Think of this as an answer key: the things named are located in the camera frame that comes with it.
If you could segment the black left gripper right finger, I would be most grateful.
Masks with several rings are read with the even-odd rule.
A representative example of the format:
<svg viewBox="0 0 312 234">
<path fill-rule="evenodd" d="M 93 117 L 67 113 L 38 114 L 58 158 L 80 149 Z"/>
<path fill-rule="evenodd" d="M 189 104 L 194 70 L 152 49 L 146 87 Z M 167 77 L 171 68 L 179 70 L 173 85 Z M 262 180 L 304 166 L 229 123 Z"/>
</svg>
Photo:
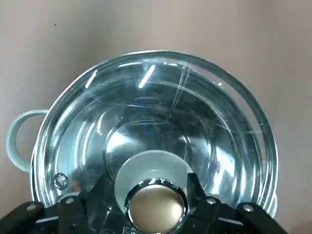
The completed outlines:
<svg viewBox="0 0 312 234">
<path fill-rule="evenodd" d="M 195 173 L 188 173 L 186 217 L 188 234 L 285 234 L 286 231 L 259 205 L 240 203 L 236 208 L 206 196 Z"/>
</svg>

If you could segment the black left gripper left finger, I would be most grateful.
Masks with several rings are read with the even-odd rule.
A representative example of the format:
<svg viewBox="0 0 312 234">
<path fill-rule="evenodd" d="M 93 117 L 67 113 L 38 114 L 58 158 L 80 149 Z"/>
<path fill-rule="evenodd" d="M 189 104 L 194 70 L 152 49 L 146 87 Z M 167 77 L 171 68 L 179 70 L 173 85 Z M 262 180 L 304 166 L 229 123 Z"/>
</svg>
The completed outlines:
<svg viewBox="0 0 312 234">
<path fill-rule="evenodd" d="M 78 195 L 66 195 L 51 207 L 25 202 L 0 219 L 2 234 L 112 234 L 104 227 L 112 211 L 105 199 L 112 196 L 113 183 L 101 176 L 93 188 Z"/>
</svg>

